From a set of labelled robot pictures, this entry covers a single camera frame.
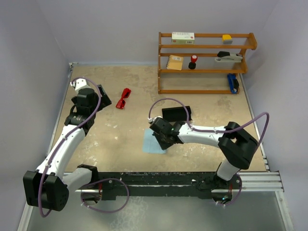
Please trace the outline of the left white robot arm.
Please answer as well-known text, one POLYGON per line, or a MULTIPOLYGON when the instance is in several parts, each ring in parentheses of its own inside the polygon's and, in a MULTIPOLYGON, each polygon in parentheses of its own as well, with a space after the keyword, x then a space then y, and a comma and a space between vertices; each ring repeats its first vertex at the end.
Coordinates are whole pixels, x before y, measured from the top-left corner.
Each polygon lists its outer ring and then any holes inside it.
POLYGON ((58 141, 36 170, 27 171, 23 176, 26 202, 30 206, 61 211, 72 192, 83 185, 93 189, 99 184, 98 170, 94 166, 79 165, 69 175, 64 172, 93 126, 96 113, 111 105, 111 100, 101 85, 92 88, 81 78, 71 85, 77 94, 72 98, 74 105, 58 141))

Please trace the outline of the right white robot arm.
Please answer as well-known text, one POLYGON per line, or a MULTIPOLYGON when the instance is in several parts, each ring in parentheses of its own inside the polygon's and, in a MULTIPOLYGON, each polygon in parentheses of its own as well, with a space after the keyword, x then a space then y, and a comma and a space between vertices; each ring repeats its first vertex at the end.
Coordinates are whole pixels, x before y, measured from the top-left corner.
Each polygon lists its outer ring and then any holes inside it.
POLYGON ((219 148, 226 158, 214 176, 214 183, 219 188, 226 188, 238 171, 249 169, 258 147, 258 141, 235 122, 222 127, 193 127, 187 122, 171 124, 157 116, 150 118, 149 124, 163 150, 175 144, 186 143, 219 148))

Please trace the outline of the blue cleaning cloth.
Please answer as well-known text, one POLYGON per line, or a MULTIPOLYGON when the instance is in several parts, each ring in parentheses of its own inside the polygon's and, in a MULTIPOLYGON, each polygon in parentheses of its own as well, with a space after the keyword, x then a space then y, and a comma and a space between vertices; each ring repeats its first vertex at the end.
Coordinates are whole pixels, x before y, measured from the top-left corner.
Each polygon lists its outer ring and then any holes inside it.
POLYGON ((162 150, 151 129, 144 131, 142 151, 148 154, 165 154, 166 151, 162 150))

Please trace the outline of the black glasses case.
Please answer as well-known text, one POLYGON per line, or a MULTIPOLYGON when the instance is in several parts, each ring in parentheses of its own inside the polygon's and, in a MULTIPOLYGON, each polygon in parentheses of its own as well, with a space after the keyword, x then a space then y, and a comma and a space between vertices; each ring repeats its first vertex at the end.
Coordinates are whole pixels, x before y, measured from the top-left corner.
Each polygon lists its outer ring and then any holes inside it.
POLYGON ((168 122, 177 122, 177 121, 187 121, 187 114, 188 112, 189 121, 192 121, 192 111, 190 106, 183 106, 180 107, 170 107, 170 108, 163 108, 162 109, 162 117, 168 122))

